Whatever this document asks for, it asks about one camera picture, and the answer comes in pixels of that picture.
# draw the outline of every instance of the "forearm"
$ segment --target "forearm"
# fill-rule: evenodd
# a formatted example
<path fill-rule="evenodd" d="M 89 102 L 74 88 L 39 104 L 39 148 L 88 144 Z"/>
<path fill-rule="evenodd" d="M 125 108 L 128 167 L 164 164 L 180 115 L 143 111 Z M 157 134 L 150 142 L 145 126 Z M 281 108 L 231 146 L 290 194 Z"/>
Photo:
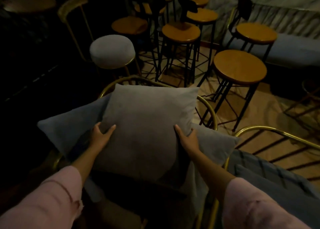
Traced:
<path fill-rule="evenodd" d="M 194 151 L 189 155 L 211 193 L 213 193 L 219 202 L 223 204 L 226 188 L 235 176 L 227 172 L 221 166 L 214 164 L 200 150 Z"/>
<path fill-rule="evenodd" d="M 94 165 L 94 160 L 99 152 L 94 147 L 89 147 L 77 160 L 75 160 L 71 165 L 75 167 L 82 179 L 82 187 L 88 178 L 92 166 Z"/>

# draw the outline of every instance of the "curved gold backrest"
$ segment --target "curved gold backrest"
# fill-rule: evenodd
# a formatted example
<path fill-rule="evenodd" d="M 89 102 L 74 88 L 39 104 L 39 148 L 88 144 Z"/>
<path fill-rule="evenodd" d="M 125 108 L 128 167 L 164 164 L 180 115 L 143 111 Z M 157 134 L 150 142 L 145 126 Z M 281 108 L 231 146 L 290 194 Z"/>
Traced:
<path fill-rule="evenodd" d="M 78 51 L 79 51 L 79 54 L 80 54 L 81 58 L 82 58 L 84 61 L 90 62 L 90 60 L 87 60 L 87 59 L 84 57 L 84 55 L 83 55 L 83 53 L 82 53 L 82 51 L 81 51 L 81 49 L 80 49 L 80 46 L 79 46 L 79 44 L 78 44 L 78 41 L 77 41 L 76 37 L 74 36 L 73 31 L 72 31 L 72 29 L 71 29 L 71 27 L 70 27 L 70 25 L 69 25 L 68 20 L 67 20 L 68 14 L 69 14 L 71 11 L 73 11 L 74 9 L 76 9 L 76 8 L 79 7 L 79 8 L 81 9 L 82 16 L 83 16 L 83 19 L 84 19 L 85 24 L 86 24 L 86 26 L 87 26 L 87 29 L 88 29 L 88 31 L 89 31 L 91 40 L 93 41 L 94 38 L 93 38 L 93 36 L 92 36 L 91 30 L 90 30 L 90 27 L 89 27 L 89 24 L 88 24 L 88 21 L 87 21 L 87 17 L 86 17 L 85 12 L 83 11 L 83 8 L 82 8 L 82 5 L 87 4 L 87 3 L 88 3 L 88 0 L 68 0 L 68 1 L 66 1 L 66 2 L 59 8 L 59 10 L 58 10 L 58 16 L 59 16 L 60 20 L 62 21 L 62 23 L 66 24 L 66 26 L 67 26 L 70 34 L 71 34 L 71 37 L 72 37 L 72 39 L 73 39 L 73 41 L 74 41 L 74 43 L 75 43 L 75 45 L 76 45 L 76 47 L 77 47 L 77 49 L 78 49 Z"/>
<path fill-rule="evenodd" d="M 103 91 L 101 92 L 101 94 L 99 95 L 99 98 L 104 97 L 106 94 L 109 94 L 111 92 L 114 91 L 115 85 L 116 84 L 123 84 L 123 82 L 132 82 L 135 81 L 136 84 L 138 85 L 148 85 L 148 86 L 158 86 L 158 87 L 172 87 L 160 82 L 154 82 L 154 81 L 150 81 L 148 79 L 142 78 L 142 77 L 137 77 L 137 76 L 130 76 L 130 77 L 124 77 L 121 79 L 118 79 L 112 83 L 110 83 L 109 85 L 106 86 L 105 89 L 103 89 Z M 208 118 L 212 118 L 213 122 L 212 124 L 209 126 L 209 128 L 213 129 L 213 130 L 217 130 L 217 118 L 216 118 L 216 114 L 214 113 L 214 110 L 212 108 L 212 106 L 202 97 L 198 96 L 197 99 L 205 106 L 205 109 L 209 110 L 210 116 Z M 198 111 L 197 108 L 195 108 L 197 111 L 197 114 L 199 116 L 200 119 L 202 119 L 200 112 Z"/>

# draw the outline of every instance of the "person's left hand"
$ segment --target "person's left hand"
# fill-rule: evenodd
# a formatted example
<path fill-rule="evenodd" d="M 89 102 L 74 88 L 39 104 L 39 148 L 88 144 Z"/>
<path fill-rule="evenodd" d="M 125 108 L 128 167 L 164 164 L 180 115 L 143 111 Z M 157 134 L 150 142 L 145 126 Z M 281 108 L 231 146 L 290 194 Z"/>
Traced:
<path fill-rule="evenodd" d="M 90 145 L 89 145 L 89 148 L 94 149 L 97 152 L 97 154 L 99 154 L 100 151 L 102 151 L 102 149 L 106 146 L 106 144 L 110 139 L 110 136 L 112 135 L 113 131 L 116 129 L 116 125 L 113 125 L 108 130 L 108 132 L 106 132 L 105 134 L 102 134 L 99 129 L 100 124 L 101 122 L 97 123 L 93 127 L 92 133 L 91 133 Z"/>

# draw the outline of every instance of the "person's right hand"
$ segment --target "person's right hand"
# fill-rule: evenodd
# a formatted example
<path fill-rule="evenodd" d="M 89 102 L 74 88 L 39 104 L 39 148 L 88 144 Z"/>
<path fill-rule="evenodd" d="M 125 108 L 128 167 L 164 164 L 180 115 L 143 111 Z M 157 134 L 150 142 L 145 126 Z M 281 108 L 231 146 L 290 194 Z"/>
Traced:
<path fill-rule="evenodd" d="M 178 133 L 180 142 L 189 156 L 192 156 L 196 152 L 200 151 L 197 138 L 197 130 L 191 129 L 191 134 L 188 137 L 186 137 L 178 125 L 175 125 L 174 129 Z"/>

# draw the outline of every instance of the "pink sleeve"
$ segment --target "pink sleeve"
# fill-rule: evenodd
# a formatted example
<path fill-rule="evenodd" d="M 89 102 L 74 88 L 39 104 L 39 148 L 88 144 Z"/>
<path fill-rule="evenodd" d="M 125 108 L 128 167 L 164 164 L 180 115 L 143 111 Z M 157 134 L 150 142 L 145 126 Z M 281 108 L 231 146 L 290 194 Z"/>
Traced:
<path fill-rule="evenodd" d="M 0 217 L 0 228 L 71 228 L 82 210 L 79 171 L 67 166 Z"/>
<path fill-rule="evenodd" d="M 222 221 L 225 229 L 310 228 L 242 178 L 231 180 L 226 188 Z"/>

